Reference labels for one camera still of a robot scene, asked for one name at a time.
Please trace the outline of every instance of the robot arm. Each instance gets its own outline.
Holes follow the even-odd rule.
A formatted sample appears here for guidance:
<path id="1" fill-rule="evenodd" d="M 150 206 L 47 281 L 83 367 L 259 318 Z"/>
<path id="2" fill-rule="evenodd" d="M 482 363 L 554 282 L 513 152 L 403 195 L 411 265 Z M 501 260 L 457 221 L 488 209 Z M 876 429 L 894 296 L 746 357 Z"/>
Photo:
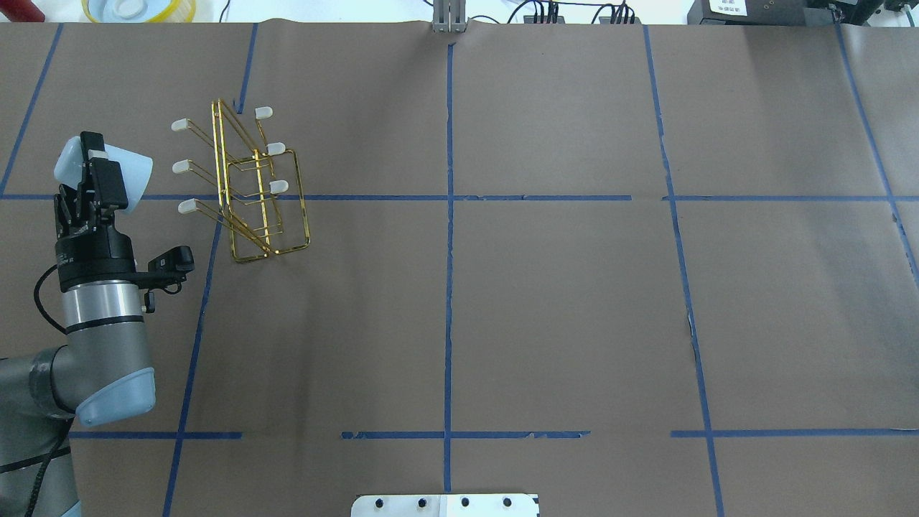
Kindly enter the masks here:
<path id="1" fill-rule="evenodd" d="M 154 309 L 153 289 L 177 293 L 195 267 L 191 250 L 175 247 L 136 271 L 130 238 L 114 225 L 115 211 L 129 206 L 119 162 L 108 159 L 101 134 L 82 132 L 79 144 L 82 178 L 54 198 L 66 345 L 0 360 L 4 517 L 79 517 L 70 422 L 94 427 L 153 408 L 143 314 Z"/>

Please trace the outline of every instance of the gold wire frame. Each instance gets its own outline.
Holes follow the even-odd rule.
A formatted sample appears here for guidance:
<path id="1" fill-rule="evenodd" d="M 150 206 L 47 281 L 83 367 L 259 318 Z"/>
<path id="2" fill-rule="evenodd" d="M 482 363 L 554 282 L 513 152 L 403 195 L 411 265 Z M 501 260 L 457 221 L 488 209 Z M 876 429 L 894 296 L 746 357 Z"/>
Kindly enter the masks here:
<path id="1" fill-rule="evenodd" d="M 233 109 L 221 98 L 210 103 L 210 113 L 210 135 L 189 119 L 176 121 L 173 125 L 174 131 L 190 130 L 198 138 L 210 145 L 214 151 L 216 174 L 210 173 L 207 168 L 192 160 L 177 162 L 174 166 L 174 172 L 178 172 L 176 171 L 176 166 L 184 164 L 185 170 L 205 179 L 217 189 L 218 207 L 216 209 L 198 200 L 189 200 L 193 201 L 194 211 L 204 213 L 210 219 L 223 224 L 231 230 L 230 251 L 233 255 L 233 260 L 236 262 L 267 259 L 273 255 L 282 255 L 309 246 L 310 225 L 306 215 L 306 200 L 303 198 L 303 180 L 297 153 L 293 149 L 286 148 L 284 144 L 269 144 L 262 122 L 257 115 L 255 117 L 255 126 L 258 129 L 259 141 L 256 141 L 245 129 Z M 247 150 L 246 152 L 250 153 L 250 155 L 236 156 L 227 150 L 228 132 L 230 134 L 229 138 L 234 138 L 233 135 L 235 134 L 235 138 L 239 139 Z M 297 198 L 300 200 L 300 214 L 303 221 L 302 240 L 297 239 L 299 244 L 290 247 L 277 247 L 272 243 L 273 237 L 284 233 L 284 220 L 278 207 L 279 193 L 276 186 L 283 185 L 282 188 L 286 191 L 289 184 L 283 180 L 279 181 L 275 168 L 275 158 L 282 155 L 290 155 L 293 161 Z M 234 179 L 245 179 L 247 184 L 251 184 L 253 177 L 257 185 L 255 192 L 246 194 L 240 190 L 241 188 L 237 189 L 234 186 Z M 255 207 L 260 213 L 260 225 L 250 225 L 240 214 L 241 208 L 250 206 Z M 237 246 L 238 237 L 253 243 L 258 247 L 260 253 L 241 256 Z"/>

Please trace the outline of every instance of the light blue joint cap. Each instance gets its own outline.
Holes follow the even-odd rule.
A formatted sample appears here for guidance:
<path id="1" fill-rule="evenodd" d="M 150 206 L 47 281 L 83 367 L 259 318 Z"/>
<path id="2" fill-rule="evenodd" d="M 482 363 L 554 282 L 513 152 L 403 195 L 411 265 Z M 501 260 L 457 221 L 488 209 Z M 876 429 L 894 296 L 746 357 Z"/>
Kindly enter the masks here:
<path id="1" fill-rule="evenodd" d="M 129 419 L 153 409 L 156 382 L 153 368 L 129 373 L 95 392 L 76 407 L 76 416 L 86 427 Z"/>
<path id="2" fill-rule="evenodd" d="M 76 504 L 61 517 L 82 517 L 82 515 L 83 514 L 80 512 L 80 501 L 77 501 Z"/>

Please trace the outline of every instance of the gold wire rack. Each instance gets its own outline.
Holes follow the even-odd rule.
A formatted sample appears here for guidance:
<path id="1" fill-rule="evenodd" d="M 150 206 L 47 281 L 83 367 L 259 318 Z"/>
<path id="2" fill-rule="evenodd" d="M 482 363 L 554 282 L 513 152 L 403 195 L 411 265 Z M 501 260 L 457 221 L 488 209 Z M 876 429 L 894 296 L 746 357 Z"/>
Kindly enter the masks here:
<path id="1" fill-rule="evenodd" d="M 191 172 L 209 182 L 217 189 L 217 206 L 192 198 L 179 203 L 179 212 L 203 213 L 228 228 L 230 251 L 233 260 L 237 262 L 267 259 L 309 246 L 310 225 L 306 216 L 306 200 L 303 199 L 303 180 L 297 153 L 281 142 L 270 144 L 262 127 L 262 121 L 274 114 L 272 108 L 265 106 L 255 109 L 258 141 L 245 129 L 236 113 L 223 99 L 219 98 L 210 103 L 210 114 L 210 134 L 191 119 L 173 122 L 172 130 L 192 132 L 209 145 L 214 152 L 216 173 L 190 159 L 175 162 L 173 172 Z M 278 241 L 281 240 L 280 236 L 284 234 L 285 228 L 278 198 L 289 190 L 290 183 L 279 177 L 275 161 L 287 156 L 293 163 L 303 235 L 302 239 L 294 237 L 296 243 L 292 246 L 288 246 L 289 243 L 279 246 Z M 259 223 L 250 224 L 247 219 L 256 219 Z M 258 251 L 254 255 L 241 253 L 238 242 L 240 237 L 254 244 Z"/>

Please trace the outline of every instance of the gray metal bracket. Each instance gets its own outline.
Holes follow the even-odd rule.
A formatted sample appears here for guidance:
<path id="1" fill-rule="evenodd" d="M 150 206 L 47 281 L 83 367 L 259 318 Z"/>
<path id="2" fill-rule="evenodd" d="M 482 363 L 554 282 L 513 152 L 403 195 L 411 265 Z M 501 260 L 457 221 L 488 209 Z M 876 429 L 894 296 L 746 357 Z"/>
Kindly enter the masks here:
<path id="1" fill-rule="evenodd" d="M 434 32 L 466 32 L 466 0 L 432 0 Z"/>

